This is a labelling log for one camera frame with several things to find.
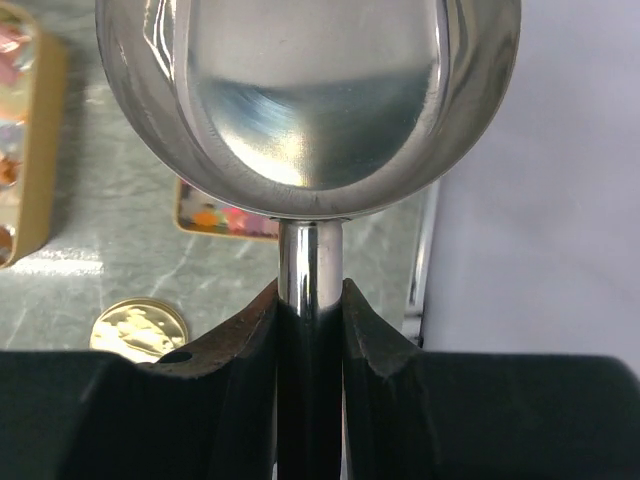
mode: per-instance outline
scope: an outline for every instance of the gold coin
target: gold coin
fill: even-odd
[[[187,340],[187,326],[173,308],[152,298],[131,298],[100,315],[89,346],[142,363],[156,362]]]

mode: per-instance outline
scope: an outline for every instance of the gray marble countertop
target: gray marble countertop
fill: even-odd
[[[106,83],[93,0],[20,0],[70,54],[49,243],[0,271],[0,348],[85,349],[113,303],[175,305],[192,337],[245,306],[277,273],[275,244],[180,232],[175,176],[135,135]],[[345,227],[345,270],[373,307],[402,321],[418,199]]]

